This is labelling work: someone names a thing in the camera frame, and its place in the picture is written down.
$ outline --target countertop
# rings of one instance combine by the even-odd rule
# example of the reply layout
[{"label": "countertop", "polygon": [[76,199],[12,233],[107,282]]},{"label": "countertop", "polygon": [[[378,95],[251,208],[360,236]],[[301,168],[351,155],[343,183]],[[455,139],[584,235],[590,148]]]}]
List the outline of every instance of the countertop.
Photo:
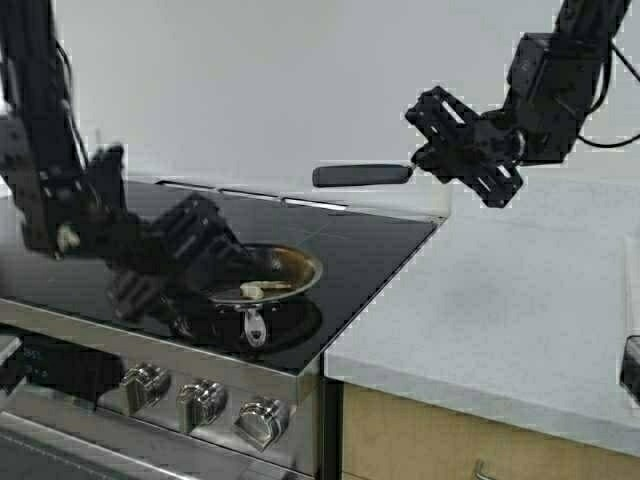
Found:
[{"label": "countertop", "polygon": [[618,385],[640,187],[530,175],[452,215],[325,355],[327,376],[640,456]]}]

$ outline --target wooden cabinet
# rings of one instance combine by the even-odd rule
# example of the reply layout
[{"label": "wooden cabinet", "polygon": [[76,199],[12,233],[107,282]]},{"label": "wooden cabinet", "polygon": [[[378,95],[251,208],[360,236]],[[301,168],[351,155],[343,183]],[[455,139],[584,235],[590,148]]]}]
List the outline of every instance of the wooden cabinet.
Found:
[{"label": "wooden cabinet", "polygon": [[640,458],[345,386],[343,480],[627,480]]}]

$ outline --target oven door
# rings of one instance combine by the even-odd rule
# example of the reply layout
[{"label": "oven door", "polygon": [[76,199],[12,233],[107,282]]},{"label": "oven door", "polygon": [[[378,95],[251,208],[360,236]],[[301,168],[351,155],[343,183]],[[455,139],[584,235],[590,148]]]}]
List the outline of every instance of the oven door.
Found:
[{"label": "oven door", "polygon": [[[48,458],[46,478],[59,468],[66,473],[53,478],[312,480],[151,424],[94,411],[77,399],[26,383],[2,410],[0,449],[6,444],[20,451],[16,455],[31,458],[26,461],[34,469],[47,465]],[[39,478],[32,474],[27,478]]]}]

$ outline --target silver knob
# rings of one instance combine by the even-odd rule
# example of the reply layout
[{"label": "silver knob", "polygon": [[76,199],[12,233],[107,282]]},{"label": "silver knob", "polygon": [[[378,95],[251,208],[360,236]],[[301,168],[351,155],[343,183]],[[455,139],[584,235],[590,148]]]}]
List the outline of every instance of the silver knob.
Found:
[{"label": "silver knob", "polygon": [[148,363],[141,363],[127,371],[120,382],[122,407],[127,416],[156,404],[171,385],[169,372]]},{"label": "silver knob", "polygon": [[227,391],[219,383],[198,380],[180,389],[176,406],[180,431],[189,434],[201,425],[212,423],[227,404]]},{"label": "silver knob", "polygon": [[259,451],[276,442],[289,426],[289,411],[280,400],[257,397],[240,409],[236,433]]},{"label": "silver knob", "polygon": [[244,312],[244,334],[253,348],[260,348],[267,343],[267,326],[255,308]]}]

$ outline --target stovetop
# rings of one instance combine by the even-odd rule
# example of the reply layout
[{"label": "stovetop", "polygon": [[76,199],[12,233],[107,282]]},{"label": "stovetop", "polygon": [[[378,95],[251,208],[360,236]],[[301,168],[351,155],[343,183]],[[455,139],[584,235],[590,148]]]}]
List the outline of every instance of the stovetop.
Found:
[{"label": "stovetop", "polygon": [[[154,220],[191,193],[130,182],[127,204]],[[55,261],[27,251],[10,198],[0,201],[0,298],[298,374],[436,229],[431,222],[199,193],[218,204],[241,242],[296,247],[323,263],[322,278],[304,296],[265,309],[269,340],[263,347],[243,340],[237,312],[187,297],[163,303],[136,323],[119,321],[106,295],[114,273],[99,260]]]}]

